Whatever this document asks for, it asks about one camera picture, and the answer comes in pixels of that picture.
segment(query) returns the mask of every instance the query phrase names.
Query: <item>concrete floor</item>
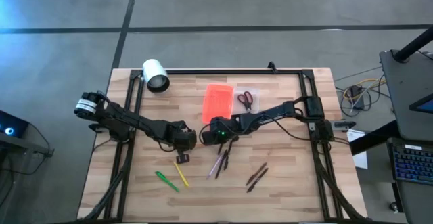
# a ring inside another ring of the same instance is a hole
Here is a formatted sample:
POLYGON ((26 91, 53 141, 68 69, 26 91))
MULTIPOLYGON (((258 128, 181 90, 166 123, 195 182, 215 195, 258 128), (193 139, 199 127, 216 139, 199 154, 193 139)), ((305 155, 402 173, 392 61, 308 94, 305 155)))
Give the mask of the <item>concrete floor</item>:
MULTIPOLYGON (((120 28, 129 0, 0 0, 0 28, 120 28)), ((431 24, 433 0, 136 0, 130 27, 431 24)), ((119 67, 157 58, 167 68, 330 67, 334 78, 379 66, 423 30, 130 33, 119 67)), ((118 33, 0 35, 0 110, 32 122, 55 148, 25 178, 10 223, 74 220, 95 134, 73 109, 83 91, 105 90, 118 33)), ((425 47, 433 51, 433 46, 425 47)), ((380 70, 338 81, 347 87, 380 70)), ((394 119, 382 97, 352 120, 370 131, 394 119)), ((405 222, 388 210, 390 185, 359 177, 368 214, 405 222)))

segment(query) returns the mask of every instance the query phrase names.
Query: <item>brown pen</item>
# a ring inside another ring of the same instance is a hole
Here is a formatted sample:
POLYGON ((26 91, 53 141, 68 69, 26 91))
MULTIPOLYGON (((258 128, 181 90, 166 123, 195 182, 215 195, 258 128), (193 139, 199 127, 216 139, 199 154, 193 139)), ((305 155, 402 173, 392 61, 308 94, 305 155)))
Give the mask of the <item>brown pen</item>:
POLYGON ((260 176, 257 177, 256 181, 254 181, 254 183, 252 183, 252 185, 248 188, 248 190, 246 191, 247 193, 251 192, 254 187, 256 187, 256 184, 260 181, 260 179, 262 179, 263 175, 268 171, 269 168, 266 168, 262 174, 260 174, 260 176))
POLYGON ((263 163, 263 165, 256 171, 256 173, 255 174, 253 174, 250 178, 249 178, 249 180, 248 180, 248 182, 246 182, 246 184, 245 184, 245 186, 247 186, 248 184, 250 184, 251 182, 252 182, 252 180, 254 180, 254 178, 257 176, 257 174, 262 170, 262 169, 264 169, 264 167, 266 166, 268 164, 268 162, 265 162, 265 163, 263 163))

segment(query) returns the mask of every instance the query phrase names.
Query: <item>green marker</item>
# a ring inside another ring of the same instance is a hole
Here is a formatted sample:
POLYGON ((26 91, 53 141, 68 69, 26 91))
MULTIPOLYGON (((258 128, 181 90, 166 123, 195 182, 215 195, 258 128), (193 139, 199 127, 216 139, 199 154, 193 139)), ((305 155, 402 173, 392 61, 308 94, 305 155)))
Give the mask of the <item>green marker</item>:
POLYGON ((166 182, 168 185, 170 185, 170 187, 171 188, 173 188, 174 190, 176 190, 176 192, 179 192, 179 189, 176 187, 176 186, 174 186, 161 172, 159 172, 159 171, 156 171, 155 172, 156 173, 156 175, 159 177, 159 178, 161 178, 161 180, 163 180, 164 182, 166 182))

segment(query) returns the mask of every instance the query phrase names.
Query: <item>yellow pen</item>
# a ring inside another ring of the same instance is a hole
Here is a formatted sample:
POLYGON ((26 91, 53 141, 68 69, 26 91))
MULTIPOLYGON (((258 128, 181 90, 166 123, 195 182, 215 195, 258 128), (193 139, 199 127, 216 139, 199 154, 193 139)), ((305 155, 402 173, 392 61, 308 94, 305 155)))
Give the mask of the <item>yellow pen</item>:
POLYGON ((187 179, 183 176, 181 169, 179 168, 179 166, 176 164, 176 162, 173 162, 173 164, 175 165, 177 171, 179 172, 179 175, 182 178, 183 183, 185 184, 185 186, 189 187, 189 184, 187 182, 187 179))

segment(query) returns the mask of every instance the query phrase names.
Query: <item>white cylindrical light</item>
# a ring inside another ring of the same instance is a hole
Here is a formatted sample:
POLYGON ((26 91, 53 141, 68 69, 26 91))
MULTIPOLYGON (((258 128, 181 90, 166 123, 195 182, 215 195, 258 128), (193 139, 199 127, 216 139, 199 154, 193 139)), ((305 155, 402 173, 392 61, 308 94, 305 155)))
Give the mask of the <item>white cylindrical light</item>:
POLYGON ((149 59, 143 63, 143 76, 147 88, 153 93, 164 92, 170 86, 167 71, 156 59, 149 59))

